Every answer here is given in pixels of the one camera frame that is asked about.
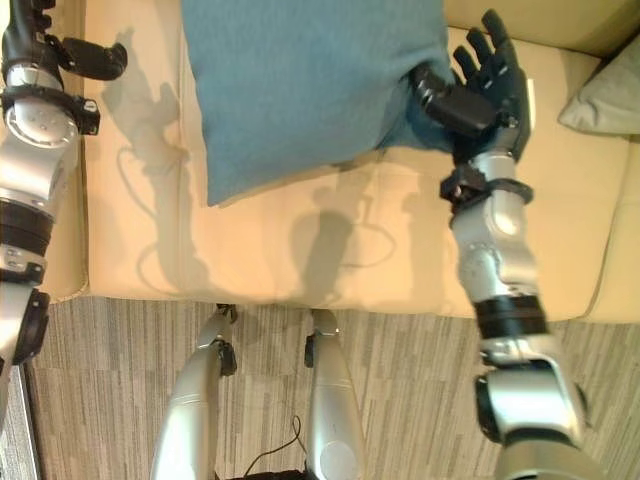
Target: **sofa armrest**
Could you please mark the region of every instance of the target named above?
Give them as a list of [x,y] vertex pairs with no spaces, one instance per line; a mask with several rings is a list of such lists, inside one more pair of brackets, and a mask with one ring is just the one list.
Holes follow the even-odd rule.
[[616,209],[600,287],[587,320],[640,321],[640,137],[630,143],[629,163]]

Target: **sofa cushion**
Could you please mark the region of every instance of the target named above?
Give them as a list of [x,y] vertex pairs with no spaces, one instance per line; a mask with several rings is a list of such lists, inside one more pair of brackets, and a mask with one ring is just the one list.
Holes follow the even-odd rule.
[[[438,198],[449,156],[392,148],[208,208],[178,6],[89,2],[96,41],[112,39],[114,25],[130,43],[129,69],[106,87],[85,85],[103,111],[101,136],[86,142],[93,293],[471,316]],[[465,32],[449,32],[453,49]],[[573,318],[595,291],[628,142],[556,123],[597,58],[516,49],[536,84],[537,127],[519,169],[536,189],[530,244],[550,317]]]
[[209,204],[380,145],[451,150],[406,77],[428,61],[453,81],[441,0],[185,0],[182,11]]

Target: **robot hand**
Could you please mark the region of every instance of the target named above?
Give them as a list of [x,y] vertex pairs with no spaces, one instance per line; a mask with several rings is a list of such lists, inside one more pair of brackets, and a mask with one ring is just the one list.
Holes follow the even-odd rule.
[[464,87],[486,99],[493,107],[495,117],[491,128],[476,138],[455,134],[453,156],[456,164],[485,152],[507,154],[517,162],[531,133],[527,77],[518,64],[513,43],[494,10],[485,13],[482,23],[495,51],[491,51],[480,30],[472,28],[467,41],[476,52],[480,68],[463,46],[456,48],[453,56],[466,79]]

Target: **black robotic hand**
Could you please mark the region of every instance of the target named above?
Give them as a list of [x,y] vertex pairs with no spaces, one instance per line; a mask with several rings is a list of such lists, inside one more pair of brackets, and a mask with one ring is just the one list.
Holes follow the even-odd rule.
[[58,67],[96,80],[115,80],[127,66],[127,51],[119,43],[105,48],[77,38],[58,40],[46,31],[51,17],[45,10],[56,0],[10,0],[10,21],[2,38],[2,74],[14,65],[32,65],[53,75],[60,84]]
[[456,165],[488,151],[507,153],[518,160],[531,130],[527,78],[513,44],[494,10],[484,14],[482,23],[495,50],[477,28],[467,35],[480,68],[464,47],[453,54],[466,84],[456,75],[457,84],[446,85],[427,63],[409,74],[425,113],[451,133]]
[[507,153],[517,161],[531,133],[527,77],[518,64],[513,43],[495,10],[487,11],[482,23],[495,51],[480,30],[472,28],[467,40],[476,52],[480,68],[462,46],[453,56],[466,79],[464,88],[488,100],[496,116],[493,126],[477,138],[455,134],[453,156],[456,164],[483,152]]

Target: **gray pillow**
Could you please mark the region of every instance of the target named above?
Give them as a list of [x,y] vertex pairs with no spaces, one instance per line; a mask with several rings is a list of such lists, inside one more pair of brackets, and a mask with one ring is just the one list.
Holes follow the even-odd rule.
[[640,133],[640,35],[582,87],[558,120],[582,132]]

